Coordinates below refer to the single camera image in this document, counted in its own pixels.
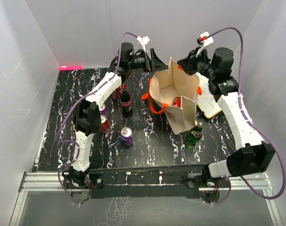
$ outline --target gray wall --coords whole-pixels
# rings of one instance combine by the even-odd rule
[[[24,0],[0,0],[0,226],[38,150],[59,64]]]
[[[124,32],[149,36],[164,62],[197,46],[196,37],[226,26],[245,31],[261,0],[26,0],[59,64],[107,67]],[[236,34],[216,42],[235,49]],[[137,41],[127,37],[138,49]]]
[[[286,0],[263,1],[244,34],[243,95],[253,122],[279,147],[286,164]],[[234,75],[237,76],[238,61]],[[275,156],[268,167],[274,194],[282,183]],[[286,190],[276,199],[286,226]]]

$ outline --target bottle cap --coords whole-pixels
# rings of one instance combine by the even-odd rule
[[[204,123],[202,121],[198,122],[198,127],[203,128]]]

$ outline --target green bottle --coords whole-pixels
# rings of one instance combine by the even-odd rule
[[[195,147],[196,143],[201,139],[203,135],[203,122],[199,122],[197,126],[194,126],[189,130],[185,137],[185,141],[188,143],[189,148]]]

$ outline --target pink light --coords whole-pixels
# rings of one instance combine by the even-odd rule
[[[77,66],[77,67],[66,67],[66,66],[63,66],[63,67],[59,68],[60,71],[81,70],[81,69],[83,69],[82,66]]]

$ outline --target black marble tabletop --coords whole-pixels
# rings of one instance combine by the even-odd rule
[[[57,171],[61,164],[72,160],[74,145],[58,144],[55,141],[56,133],[75,99],[90,92],[106,70],[84,69],[59,73],[40,161],[32,171]],[[95,134],[91,148],[91,168],[207,164],[223,160],[234,152],[234,138],[224,114],[221,112],[207,119],[199,110],[197,121],[204,122],[203,137],[194,149],[187,148],[185,133],[174,135],[165,114],[153,114],[148,103],[141,100],[151,76],[151,73],[136,70],[126,81],[132,96],[132,117],[122,116],[117,101],[110,97],[105,101],[111,117],[111,131],[108,134]],[[119,132],[124,126],[134,131],[134,144],[131,147],[123,146],[119,138]],[[65,125],[61,139],[75,140],[72,118]]]

